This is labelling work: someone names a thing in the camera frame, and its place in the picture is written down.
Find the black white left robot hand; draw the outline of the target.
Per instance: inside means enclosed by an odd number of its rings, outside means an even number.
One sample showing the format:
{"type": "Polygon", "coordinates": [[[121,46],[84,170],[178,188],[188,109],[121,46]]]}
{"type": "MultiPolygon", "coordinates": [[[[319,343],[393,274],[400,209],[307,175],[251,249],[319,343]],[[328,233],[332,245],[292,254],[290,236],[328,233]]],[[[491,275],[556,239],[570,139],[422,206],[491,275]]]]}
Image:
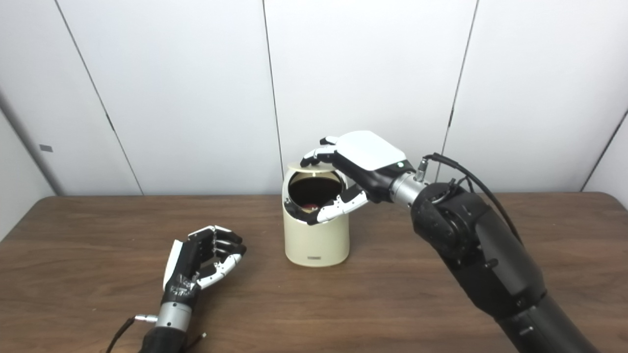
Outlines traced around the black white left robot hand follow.
{"type": "Polygon", "coordinates": [[[206,226],[175,240],[163,278],[161,303],[194,309],[201,292],[224,279],[247,251],[242,237],[221,226],[206,226]]]}

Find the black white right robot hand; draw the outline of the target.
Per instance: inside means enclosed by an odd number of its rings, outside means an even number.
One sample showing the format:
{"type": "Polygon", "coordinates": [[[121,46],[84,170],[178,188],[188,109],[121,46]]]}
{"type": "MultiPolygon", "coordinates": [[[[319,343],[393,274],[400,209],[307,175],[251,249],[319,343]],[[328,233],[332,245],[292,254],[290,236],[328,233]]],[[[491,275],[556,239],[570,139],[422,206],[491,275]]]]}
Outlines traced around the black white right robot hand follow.
{"type": "Polygon", "coordinates": [[[350,214],[368,202],[392,202],[395,180],[415,172],[402,150],[370,130],[357,130],[338,138],[327,136],[320,140],[320,145],[303,156],[300,166],[331,164],[354,185],[307,215],[306,223],[311,226],[350,214]]]}

